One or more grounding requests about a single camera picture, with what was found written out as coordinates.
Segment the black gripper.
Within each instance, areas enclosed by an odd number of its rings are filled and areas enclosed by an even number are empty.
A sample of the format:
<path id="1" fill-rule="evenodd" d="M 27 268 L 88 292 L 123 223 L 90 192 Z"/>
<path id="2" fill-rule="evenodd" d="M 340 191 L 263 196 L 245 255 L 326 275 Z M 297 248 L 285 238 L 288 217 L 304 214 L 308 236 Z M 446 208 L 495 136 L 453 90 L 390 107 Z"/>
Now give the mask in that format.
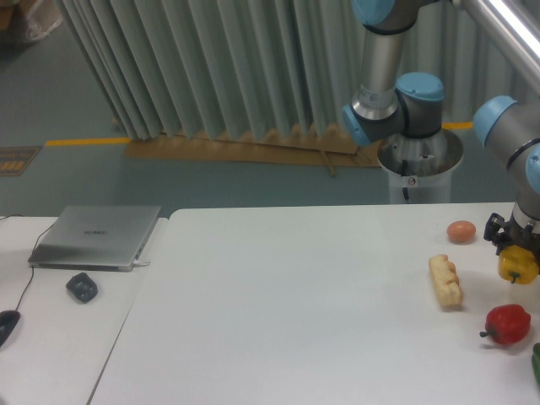
<path id="1" fill-rule="evenodd" d="M 495 248 L 498 256 L 508 246 L 519 246 L 531 253 L 539 253 L 539 233 L 527 225 L 522 228 L 517 223 L 509 223 L 497 213 L 491 213 L 486 222 L 483 238 Z"/>

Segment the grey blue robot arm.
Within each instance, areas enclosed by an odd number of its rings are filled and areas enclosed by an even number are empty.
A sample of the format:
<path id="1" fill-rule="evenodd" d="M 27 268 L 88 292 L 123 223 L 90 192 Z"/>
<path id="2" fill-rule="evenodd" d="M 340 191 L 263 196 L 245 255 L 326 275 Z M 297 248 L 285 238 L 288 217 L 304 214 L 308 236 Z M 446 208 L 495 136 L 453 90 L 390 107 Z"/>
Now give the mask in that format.
<path id="1" fill-rule="evenodd" d="M 515 1 L 459 1 L 533 87 L 539 85 L 539 24 Z M 423 7 L 420 1 L 355 1 L 366 28 L 362 80 L 343 107 L 351 138 L 380 145 L 392 203 L 446 203 L 462 142 L 442 127 L 443 84 L 430 73 L 397 74 L 404 36 Z M 514 179 L 518 195 L 508 219 L 492 214 L 484 239 L 498 250 L 519 246 L 539 253 L 539 104 L 510 96 L 484 103 L 472 121 L 480 143 Z"/>

